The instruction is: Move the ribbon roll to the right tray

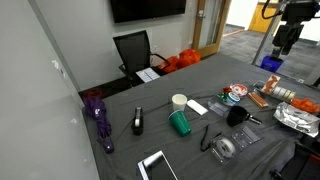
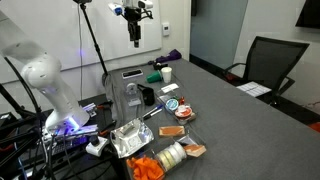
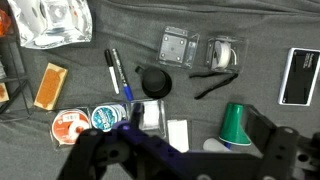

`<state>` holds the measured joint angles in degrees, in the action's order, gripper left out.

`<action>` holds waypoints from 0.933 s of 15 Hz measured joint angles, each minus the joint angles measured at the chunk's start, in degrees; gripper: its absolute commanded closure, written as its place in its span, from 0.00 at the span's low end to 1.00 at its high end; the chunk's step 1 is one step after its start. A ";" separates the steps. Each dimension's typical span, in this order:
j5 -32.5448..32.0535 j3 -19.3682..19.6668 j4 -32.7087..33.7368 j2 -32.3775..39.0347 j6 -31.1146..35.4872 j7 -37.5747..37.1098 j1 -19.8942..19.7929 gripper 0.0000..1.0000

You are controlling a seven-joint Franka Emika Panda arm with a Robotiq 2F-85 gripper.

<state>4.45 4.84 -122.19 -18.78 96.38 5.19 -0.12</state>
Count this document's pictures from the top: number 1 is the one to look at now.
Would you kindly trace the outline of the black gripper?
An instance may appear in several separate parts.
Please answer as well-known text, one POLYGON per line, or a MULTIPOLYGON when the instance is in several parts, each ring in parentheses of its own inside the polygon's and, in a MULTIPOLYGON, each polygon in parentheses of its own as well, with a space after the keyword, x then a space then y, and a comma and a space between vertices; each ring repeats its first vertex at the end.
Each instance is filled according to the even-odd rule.
POLYGON ((288 55, 292 46, 298 41, 303 25, 280 25, 272 41, 273 55, 288 55))

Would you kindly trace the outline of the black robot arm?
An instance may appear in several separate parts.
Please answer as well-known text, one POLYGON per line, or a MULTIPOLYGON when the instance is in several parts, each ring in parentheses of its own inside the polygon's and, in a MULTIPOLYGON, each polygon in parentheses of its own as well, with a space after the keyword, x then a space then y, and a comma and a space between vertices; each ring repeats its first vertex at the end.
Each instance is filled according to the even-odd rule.
POLYGON ((288 55, 292 46, 299 40, 301 32, 304 28, 303 22, 311 21, 317 18, 320 11, 319 0, 282 0, 285 8, 279 10, 271 16, 265 15, 265 10, 270 3, 266 0, 262 9, 262 18, 271 19, 277 16, 285 21, 284 25, 280 25, 276 35, 272 41, 274 49, 272 57, 280 55, 288 55))

